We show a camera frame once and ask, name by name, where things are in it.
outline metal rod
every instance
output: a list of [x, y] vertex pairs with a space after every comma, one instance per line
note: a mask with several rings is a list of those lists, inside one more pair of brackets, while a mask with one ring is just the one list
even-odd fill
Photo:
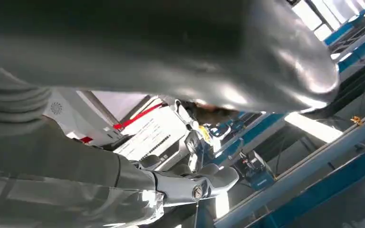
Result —
[[352, 125], [337, 140], [323, 145], [304, 160], [285, 171], [271, 187], [247, 197], [233, 207], [227, 215], [215, 221], [215, 227], [227, 228], [234, 226], [235, 222], [246, 218], [255, 210], [299, 184], [306, 177], [326, 165], [327, 162], [332, 161], [363, 141], [365, 139], [365, 118], [363, 122], [364, 124], [361, 126]]

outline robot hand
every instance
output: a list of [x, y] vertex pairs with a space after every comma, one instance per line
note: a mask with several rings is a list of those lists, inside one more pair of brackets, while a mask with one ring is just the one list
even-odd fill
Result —
[[231, 189], [239, 179], [233, 168], [219, 170], [215, 164], [208, 164], [194, 174], [187, 165], [180, 165], [170, 172], [153, 172], [153, 175], [156, 190], [164, 194], [164, 207], [214, 198]]

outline bolt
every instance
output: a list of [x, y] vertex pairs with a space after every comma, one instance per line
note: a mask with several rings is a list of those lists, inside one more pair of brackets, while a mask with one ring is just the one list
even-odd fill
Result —
[[192, 190], [192, 198], [194, 201], [199, 201], [202, 198], [202, 187], [200, 185], [195, 185]]

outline red stripe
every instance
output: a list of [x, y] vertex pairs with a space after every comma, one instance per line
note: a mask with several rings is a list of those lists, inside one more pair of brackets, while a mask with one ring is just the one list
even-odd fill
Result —
[[156, 104], [155, 106], [153, 106], [153, 107], [151, 107], [151, 108], [149, 108], [149, 109], [147, 109], [147, 110], [145, 110], [145, 111], [143, 111], [143, 112], [139, 113], [139, 114], [138, 114], [138, 115], [136, 115], [134, 118], [132, 118], [132, 119], [130, 119], [130, 120], [127, 120], [127, 121], [125, 121], [125, 122], [123, 122], [123, 123], [115, 124], [113, 127], [114, 127], [115, 129], [121, 129], [121, 128], [123, 128], [123, 127], [127, 127], [128, 125], [132, 124], [133, 122], [135, 122], [136, 120], [138, 120], [138, 119], [139, 119], [139, 118], [141, 118], [142, 116], [144, 116], [144, 115], [148, 114], [149, 112], [153, 111], [154, 109], [156, 109], [156, 108], [158, 108], [158, 107], [160, 107], [160, 106], [162, 106], [162, 105], [163, 105], [163, 103]]
[[90, 138], [90, 137], [88, 137], [88, 136], [86, 136], [85, 138], [81, 138], [80, 140], [81, 140], [83, 143], [88, 143], [88, 142], [92, 141], [93, 139], [92, 139], [92, 138]]

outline industrial equipment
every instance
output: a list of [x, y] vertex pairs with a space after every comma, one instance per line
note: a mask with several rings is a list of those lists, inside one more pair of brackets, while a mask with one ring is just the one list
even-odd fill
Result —
[[252, 189], [258, 191], [275, 183], [275, 175], [255, 151], [248, 154], [240, 152], [240, 157], [246, 167], [245, 179]]

